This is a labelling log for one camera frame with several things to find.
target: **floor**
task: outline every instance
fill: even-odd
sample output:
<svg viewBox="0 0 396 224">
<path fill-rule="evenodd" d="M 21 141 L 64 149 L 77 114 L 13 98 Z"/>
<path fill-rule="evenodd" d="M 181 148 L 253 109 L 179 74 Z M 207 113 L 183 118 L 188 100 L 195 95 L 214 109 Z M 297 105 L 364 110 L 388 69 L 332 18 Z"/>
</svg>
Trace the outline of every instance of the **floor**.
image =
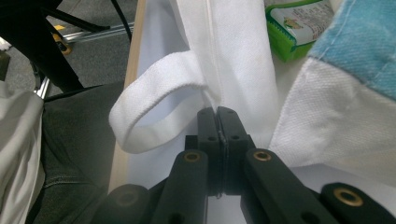
<svg viewBox="0 0 396 224">
<path fill-rule="evenodd" d="M 134 21 L 137 0 L 117 0 L 128 22 Z M 63 12 L 76 16 L 84 21 L 97 25 L 120 25 L 121 20 L 110 0 L 63 0 L 58 7 Z M 79 31 L 64 21 L 48 17 L 53 25 L 62 25 L 66 29 L 61 33 L 68 34 Z M 66 55 L 84 87 L 103 85 L 122 81 L 126 72 L 129 53 L 127 34 L 106 37 L 103 39 L 73 44 L 73 51 Z M 32 91 L 35 87 L 33 70 L 29 60 L 17 49 L 7 51 L 10 61 L 6 83 L 11 89 Z M 49 95 L 61 91 L 55 86 L 49 89 Z"/>
</svg>

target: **black plastic part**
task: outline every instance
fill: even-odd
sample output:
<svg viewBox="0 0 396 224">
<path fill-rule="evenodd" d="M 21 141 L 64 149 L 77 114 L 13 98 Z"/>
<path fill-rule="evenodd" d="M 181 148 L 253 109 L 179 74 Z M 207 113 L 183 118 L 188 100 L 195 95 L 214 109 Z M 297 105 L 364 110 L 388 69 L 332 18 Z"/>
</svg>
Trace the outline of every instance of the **black plastic part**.
<svg viewBox="0 0 396 224">
<path fill-rule="evenodd" d="M 206 223 L 207 167 L 204 152 L 179 153 L 150 223 Z"/>
<path fill-rule="evenodd" d="M 100 32 L 104 31 L 110 28 L 110 26 L 100 26 L 100 25 L 95 25 L 90 22 L 84 21 L 82 19 L 79 19 L 77 17 L 74 17 L 72 15 L 69 15 L 67 13 L 62 12 L 61 10 L 58 10 L 56 8 L 43 8 L 43 11 L 50 15 L 51 17 L 55 17 L 56 19 L 59 19 L 61 21 L 65 21 L 67 23 L 70 23 L 72 25 L 75 25 L 83 30 L 89 31 L 89 32 Z"/>
<path fill-rule="evenodd" d="M 379 203 L 347 184 L 334 183 L 324 186 L 320 200 L 340 223 L 396 223 L 393 215 Z"/>
<path fill-rule="evenodd" d="M 198 136 L 197 135 L 186 135 L 186 141 L 184 142 L 184 149 L 198 150 Z"/>
<path fill-rule="evenodd" d="M 245 174 L 271 223 L 338 223 L 275 153 L 251 149 Z"/>
<path fill-rule="evenodd" d="M 30 61 L 30 65 L 32 66 L 33 76 L 35 76 L 35 91 L 37 91 L 40 90 L 41 83 L 43 82 L 45 76 L 32 61 Z"/>
<path fill-rule="evenodd" d="M 218 107 L 219 127 L 224 137 L 224 192 L 241 195 L 246 183 L 243 161 L 248 151 L 249 136 L 235 111 Z"/>
<path fill-rule="evenodd" d="M 53 27 L 53 25 L 47 19 L 46 19 L 46 24 L 47 24 L 47 27 L 49 28 L 49 31 L 52 34 L 58 35 L 61 39 L 64 38 L 64 36 L 61 33 L 59 33 L 59 31 L 57 29 L 55 29 L 55 27 Z"/>
<path fill-rule="evenodd" d="M 250 134 L 247 135 L 247 148 L 248 149 L 252 149 L 252 148 L 256 148 L 256 145 L 254 145 L 253 139 L 251 138 Z"/>
<path fill-rule="evenodd" d="M 31 60 L 51 83 L 63 92 L 83 89 L 76 73 L 59 51 L 39 6 L 42 1 L 23 1 L 0 7 L 0 36 Z"/>
<path fill-rule="evenodd" d="M 151 218 L 154 215 L 155 210 L 157 209 L 158 202 L 161 199 L 161 195 L 163 194 L 163 189 L 165 188 L 166 180 L 168 178 L 164 179 L 154 187 L 148 190 L 149 193 L 149 204 L 148 208 L 146 211 L 146 214 L 148 216 L 148 219 L 145 223 L 149 223 Z"/>
<path fill-rule="evenodd" d="M 222 156 L 219 132 L 212 108 L 198 112 L 198 149 L 206 153 L 209 161 L 208 195 L 222 193 Z"/>
<path fill-rule="evenodd" d="M 270 219 L 250 185 L 246 185 L 241 195 L 241 210 L 247 224 L 266 224 Z"/>
<path fill-rule="evenodd" d="M 149 191 L 137 185 L 123 185 L 111 191 L 96 210 L 92 224 L 146 224 Z"/>
</svg>

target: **metal bar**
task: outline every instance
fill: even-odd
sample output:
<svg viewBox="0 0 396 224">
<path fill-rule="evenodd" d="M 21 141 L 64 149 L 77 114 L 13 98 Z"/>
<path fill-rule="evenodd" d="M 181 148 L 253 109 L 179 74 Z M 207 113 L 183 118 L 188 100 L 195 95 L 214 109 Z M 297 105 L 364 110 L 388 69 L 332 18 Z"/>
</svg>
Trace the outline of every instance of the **metal bar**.
<svg viewBox="0 0 396 224">
<path fill-rule="evenodd" d="M 48 89 L 50 86 L 50 80 L 47 77 L 44 77 L 44 80 L 41 82 L 41 87 L 39 90 L 34 91 L 41 99 L 46 98 L 48 94 Z"/>
<path fill-rule="evenodd" d="M 128 21 L 125 19 L 125 16 L 122 13 L 122 10 L 121 10 L 120 5 L 117 2 L 117 0 L 111 0 L 111 3 L 113 4 L 114 8 L 116 9 L 117 13 L 119 14 L 122 24 L 125 28 L 126 34 L 128 35 L 129 42 L 131 43 L 132 33 L 131 33 L 131 30 L 129 29 Z"/>
<path fill-rule="evenodd" d="M 129 23 L 129 27 L 131 31 L 134 30 L 134 22 Z M 112 26 L 108 30 L 104 30 L 102 32 L 91 33 L 91 32 L 78 32 L 71 35 L 64 35 L 64 42 L 77 43 L 77 42 L 86 42 L 96 39 L 102 39 L 105 37 L 111 37 L 114 35 L 123 35 L 125 34 L 125 29 L 122 25 Z"/>
<path fill-rule="evenodd" d="M 271 223 L 338 223 L 270 150 L 249 150 L 245 174 Z"/>
<path fill-rule="evenodd" d="M 207 167 L 204 152 L 179 153 L 150 223 L 206 223 Z"/>
</svg>

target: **wooden board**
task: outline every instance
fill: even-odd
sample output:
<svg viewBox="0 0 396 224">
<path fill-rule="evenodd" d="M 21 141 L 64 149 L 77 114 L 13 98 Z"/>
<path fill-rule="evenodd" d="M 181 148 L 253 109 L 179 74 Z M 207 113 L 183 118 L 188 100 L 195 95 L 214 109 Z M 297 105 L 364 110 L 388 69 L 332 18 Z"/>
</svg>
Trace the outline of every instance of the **wooden board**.
<svg viewBox="0 0 396 224">
<path fill-rule="evenodd" d="M 134 34 L 129 51 L 128 65 L 124 88 L 128 87 L 137 77 L 137 67 L 139 65 L 140 43 L 142 40 L 143 23 L 146 12 L 146 0 L 138 0 L 136 15 L 134 17 Z M 108 192 L 117 187 L 127 184 L 129 154 L 123 151 L 119 144 L 114 147 L 113 165 L 108 185 Z"/>
</svg>

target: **white cloth bag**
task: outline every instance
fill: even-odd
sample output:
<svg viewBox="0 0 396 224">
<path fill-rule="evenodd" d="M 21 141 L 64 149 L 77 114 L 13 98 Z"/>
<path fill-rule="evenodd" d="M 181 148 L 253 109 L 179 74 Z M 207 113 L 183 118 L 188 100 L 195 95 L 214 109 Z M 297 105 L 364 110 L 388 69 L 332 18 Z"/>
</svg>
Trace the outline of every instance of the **white cloth bag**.
<svg viewBox="0 0 396 224">
<path fill-rule="evenodd" d="M 25 223 L 44 184 L 41 155 L 43 101 L 0 81 L 0 224 Z"/>
<path fill-rule="evenodd" d="M 278 105 L 263 1 L 171 4 L 190 50 L 165 56 L 121 94 L 109 120 L 122 149 L 141 153 L 159 147 L 200 109 L 219 105 L 238 113 L 257 147 L 268 147 Z M 177 106 L 156 106 L 165 97 Z M 169 113 L 148 120 L 150 110 Z"/>
<path fill-rule="evenodd" d="M 346 0 L 308 52 L 269 148 L 288 166 L 326 163 L 396 187 L 396 29 L 381 25 L 394 9 Z"/>
</svg>

